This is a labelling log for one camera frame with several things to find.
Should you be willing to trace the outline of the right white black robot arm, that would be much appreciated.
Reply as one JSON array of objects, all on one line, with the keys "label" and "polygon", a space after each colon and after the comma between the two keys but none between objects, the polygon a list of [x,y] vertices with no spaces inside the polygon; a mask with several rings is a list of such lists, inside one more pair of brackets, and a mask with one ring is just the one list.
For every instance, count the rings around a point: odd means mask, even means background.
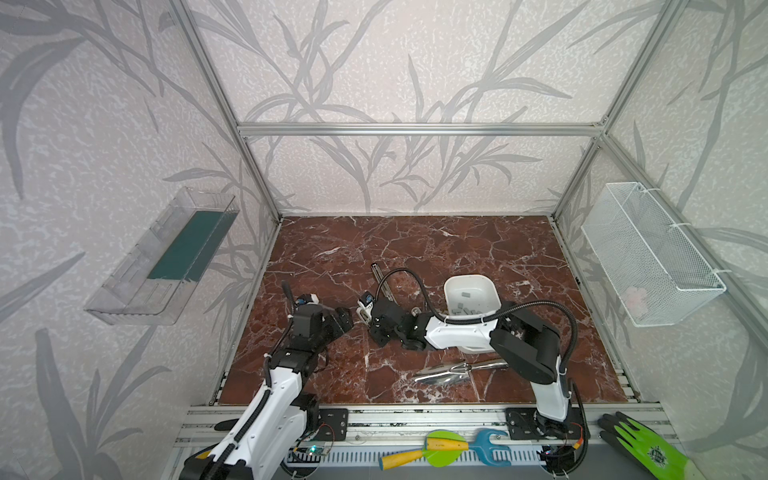
[{"label": "right white black robot arm", "polygon": [[[559,330],[535,315],[534,307],[555,308],[568,319],[570,338],[565,349]],[[367,294],[358,302],[357,313],[380,347],[397,340],[413,351],[457,348],[469,354],[498,354],[531,383],[540,418],[566,420],[570,396],[565,378],[578,342],[578,322],[564,305],[550,300],[503,302],[486,314],[442,318],[433,312],[413,314],[393,301]]]}]

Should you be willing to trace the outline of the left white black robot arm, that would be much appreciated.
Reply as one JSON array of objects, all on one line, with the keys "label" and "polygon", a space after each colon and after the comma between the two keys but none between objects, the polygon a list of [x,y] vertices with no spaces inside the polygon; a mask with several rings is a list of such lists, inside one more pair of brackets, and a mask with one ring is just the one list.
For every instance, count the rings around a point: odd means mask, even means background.
[{"label": "left white black robot arm", "polygon": [[182,479],[270,479],[298,440],[316,430],[317,401],[303,389],[320,354],[353,327],[350,310],[292,305],[284,333],[265,355],[261,387],[206,457],[188,458]]}]

